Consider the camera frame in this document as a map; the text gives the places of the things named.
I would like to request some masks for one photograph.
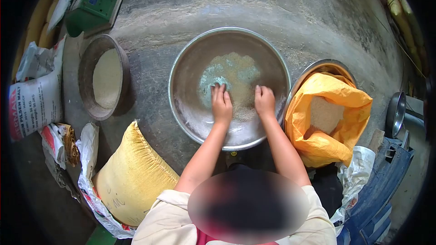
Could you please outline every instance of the person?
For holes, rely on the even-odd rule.
[[[212,176],[232,121],[232,102],[225,84],[211,87],[215,122],[210,134],[193,155],[173,190],[163,191],[139,225],[132,244],[224,245],[202,233],[190,220],[188,199],[194,189]],[[255,88],[255,109],[266,132],[277,173],[306,193],[309,215],[290,236],[267,244],[336,244],[335,228],[313,189],[306,168],[275,117],[275,97],[266,86]]]

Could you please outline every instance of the metal bowl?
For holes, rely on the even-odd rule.
[[[396,92],[388,105],[386,114],[385,133],[387,137],[396,138],[403,125],[404,115],[406,114],[406,94],[403,91]]]
[[[354,85],[356,85],[356,79],[354,78],[353,74],[351,74],[350,70],[345,66],[345,64],[334,59],[319,60],[317,62],[312,63],[306,69],[304,69],[300,77],[298,77],[297,81],[292,86],[291,92],[289,93],[288,98],[286,100],[285,110],[284,110],[285,113],[289,108],[292,98],[297,93],[298,89],[300,89],[302,83],[306,80],[308,75],[312,74],[313,72],[328,72],[334,75],[341,75],[347,78],[349,81],[351,81]]]
[[[232,52],[253,60],[249,65],[228,60],[222,65],[212,62],[216,57],[226,57]],[[245,150],[265,139],[265,131],[254,110],[256,84],[274,91],[276,117],[282,121],[291,88],[289,71],[280,53],[261,35],[235,27],[212,29],[195,37],[177,56],[168,83],[170,107],[182,130],[199,144],[204,142],[214,123],[210,86],[215,82],[226,83],[233,102],[234,118],[222,150]],[[234,89],[234,85],[241,83],[244,87],[239,89],[250,88],[244,95],[250,100],[249,106],[239,110],[235,104],[240,100],[234,100],[238,87]]]
[[[117,51],[122,81],[119,84],[115,105],[111,109],[106,109],[95,101],[92,76],[94,74],[95,65],[100,57],[109,49],[115,49]],[[130,84],[129,59],[115,39],[107,34],[101,34],[96,36],[89,43],[79,63],[78,82],[80,97],[82,98],[83,106],[88,114],[96,120],[105,120],[112,116],[114,111],[122,104]]]

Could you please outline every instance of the metal pot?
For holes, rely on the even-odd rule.
[[[396,92],[388,105],[386,114],[385,133],[387,137],[396,138],[403,125],[404,115],[406,114],[406,94],[403,91]]]

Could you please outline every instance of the plastic bag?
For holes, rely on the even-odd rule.
[[[162,191],[173,189],[179,176],[148,144],[134,121],[124,132],[118,149],[92,180],[112,216],[137,227],[156,198]]]
[[[65,129],[58,127],[56,124],[48,124],[45,126],[39,134],[42,137],[42,147],[47,151],[54,161],[63,169],[67,169],[65,162],[67,161],[63,136],[65,135]]]
[[[97,162],[99,150],[99,128],[88,123],[82,129],[80,139],[76,142],[80,152],[82,171],[79,175],[79,188],[95,218],[116,238],[132,238],[135,229],[117,222],[102,203],[92,183],[93,169]]]
[[[342,206],[337,209],[330,218],[331,223],[335,223],[336,221],[344,223],[345,211],[356,205],[359,192],[368,183],[374,160],[375,153],[372,150],[355,146],[349,167],[346,167],[343,163],[336,164],[338,167],[337,177],[344,187],[342,191],[344,198],[342,199]],[[343,227],[343,225],[335,227],[336,237],[341,233]]]
[[[310,127],[310,103],[313,96],[342,105],[344,117],[330,135],[315,131],[303,136]],[[352,150],[369,120],[372,98],[356,89],[348,79],[327,72],[313,73],[302,84],[285,116],[285,133],[307,167],[322,167],[342,161],[349,166]]]
[[[9,87],[9,132],[13,141],[18,141],[50,123],[59,122],[62,119],[61,79],[64,44],[65,37],[52,50],[48,50],[53,55],[52,72]],[[43,62],[37,61],[38,68],[35,68],[35,59],[37,58],[30,57],[25,60],[27,67],[20,64],[21,79],[23,76],[28,78],[41,75],[44,66],[47,67],[46,71],[49,70],[50,64],[42,58],[39,60]]]
[[[21,57],[15,79],[25,82],[50,74],[54,70],[53,50],[36,46],[31,42]]]

